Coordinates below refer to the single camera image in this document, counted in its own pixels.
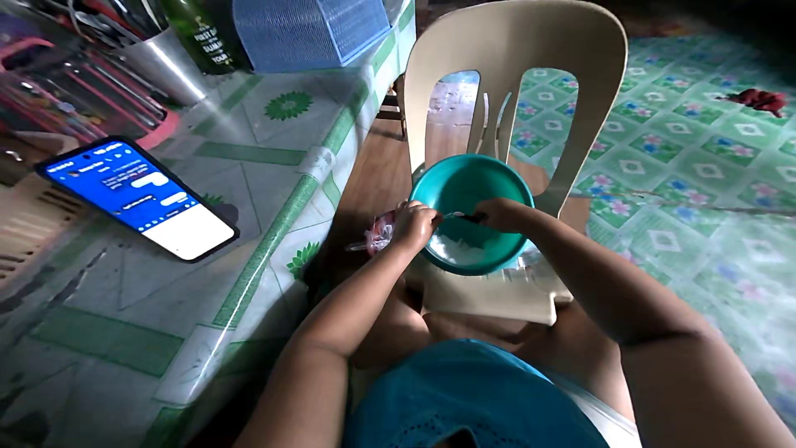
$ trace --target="phone screen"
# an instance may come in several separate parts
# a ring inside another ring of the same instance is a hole
[[[43,168],[53,182],[183,260],[200,257],[235,235],[234,228],[127,143],[106,141]]]

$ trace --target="smartphone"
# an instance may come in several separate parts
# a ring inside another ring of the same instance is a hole
[[[35,168],[183,261],[200,261],[240,235],[177,176],[124,137],[97,140]]]

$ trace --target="teal plastic bowl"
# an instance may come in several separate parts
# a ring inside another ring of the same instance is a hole
[[[531,190],[517,172],[485,155],[454,155],[437,162],[418,179],[409,200],[418,200],[443,214],[462,211],[473,214],[475,205],[492,198],[509,198],[533,206]],[[503,234],[459,218],[446,219],[437,234],[484,249],[475,264],[460,265],[440,257],[430,246],[423,256],[431,263],[458,275],[485,275],[516,260],[528,241],[520,234]]]

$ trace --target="white plastic chair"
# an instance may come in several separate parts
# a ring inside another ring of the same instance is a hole
[[[550,185],[533,198],[537,209],[558,218],[614,103],[626,60],[622,25],[592,3],[509,0],[445,14],[417,39],[406,68],[404,103],[412,173],[426,159],[428,100],[440,78],[463,70],[479,73],[467,152],[478,149],[479,154],[506,162],[522,75],[536,67],[566,70],[580,85],[575,117]],[[484,93],[489,103],[486,130]]]
[[[466,151],[506,163],[522,75],[531,68],[566,70],[580,86],[575,117],[550,184],[534,196],[537,209],[558,218],[611,110],[626,60],[627,39],[619,20],[591,3],[508,0],[446,14],[417,40],[406,69],[404,107],[412,173],[426,159],[428,102],[440,78],[463,70],[478,71],[480,82]],[[572,295],[545,265],[536,272],[462,277],[416,259],[407,275],[408,281],[423,284],[423,306],[430,311],[550,325],[556,321],[554,303],[570,301]]]

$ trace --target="metal cup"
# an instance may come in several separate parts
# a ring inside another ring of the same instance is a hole
[[[185,106],[196,104],[212,90],[171,27],[155,37],[116,50],[152,84]]]

